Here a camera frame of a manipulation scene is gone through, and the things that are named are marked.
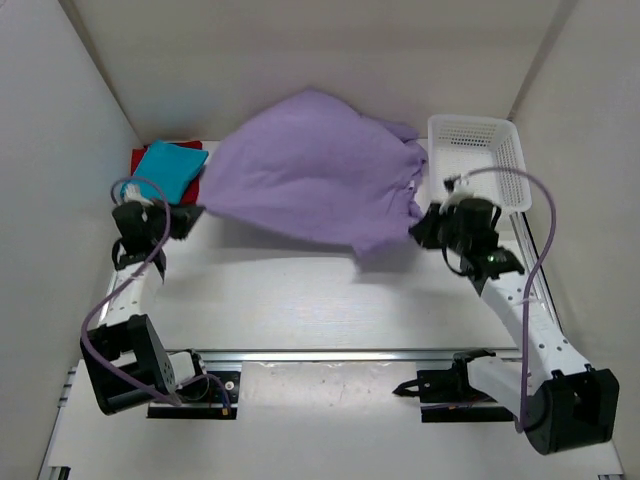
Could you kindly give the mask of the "lavender cloth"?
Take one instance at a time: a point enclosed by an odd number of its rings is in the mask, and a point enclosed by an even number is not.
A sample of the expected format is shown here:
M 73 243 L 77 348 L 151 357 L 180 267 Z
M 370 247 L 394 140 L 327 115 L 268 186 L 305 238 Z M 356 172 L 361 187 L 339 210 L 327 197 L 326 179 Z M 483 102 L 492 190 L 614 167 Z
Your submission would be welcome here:
M 211 215 L 370 259 L 409 241 L 423 217 L 419 138 L 406 124 L 306 90 L 219 143 L 199 203 Z

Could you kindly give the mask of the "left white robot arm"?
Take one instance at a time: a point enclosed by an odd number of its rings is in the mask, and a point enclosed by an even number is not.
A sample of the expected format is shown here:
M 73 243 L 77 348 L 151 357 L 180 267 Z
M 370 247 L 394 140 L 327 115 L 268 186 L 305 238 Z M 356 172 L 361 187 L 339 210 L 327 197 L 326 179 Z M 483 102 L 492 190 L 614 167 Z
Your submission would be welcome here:
M 149 310 L 164 284 L 166 255 L 162 238 L 184 240 L 203 208 L 129 201 L 112 217 L 120 233 L 111 250 L 116 273 L 106 314 L 81 335 L 82 356 L 100 410 L 106 415 L 146 403 L 174 403 L 206 395 L 210 377 L 193 350 L 170 354 L 158 336 Z

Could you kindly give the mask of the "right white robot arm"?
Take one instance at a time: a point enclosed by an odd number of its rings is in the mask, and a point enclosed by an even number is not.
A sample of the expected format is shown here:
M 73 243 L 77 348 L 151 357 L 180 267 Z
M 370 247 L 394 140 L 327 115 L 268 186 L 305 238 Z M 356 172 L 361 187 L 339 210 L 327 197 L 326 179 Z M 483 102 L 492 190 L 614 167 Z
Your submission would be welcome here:
M 429 205 L 410 236 L 426 249 L 455 253 L 455 274 L 467 279 L 497 315 L 522 355 L 516 367 L 488 349 L 457 352 L 447 370 L 422 370 L 399 384 L 398 397 L 417 397 L 423 416 L 453 420 L 476 400 L 511 414 L 529 443 L 549 455 L 600 443 L 613 436 L 619 382 L 597 369 L 568 341 L 548 310 L 526 289 L 525 268 L 500 246 L 496 225 L 502 210 L 491 201 L 467 198 L 453 206 Z

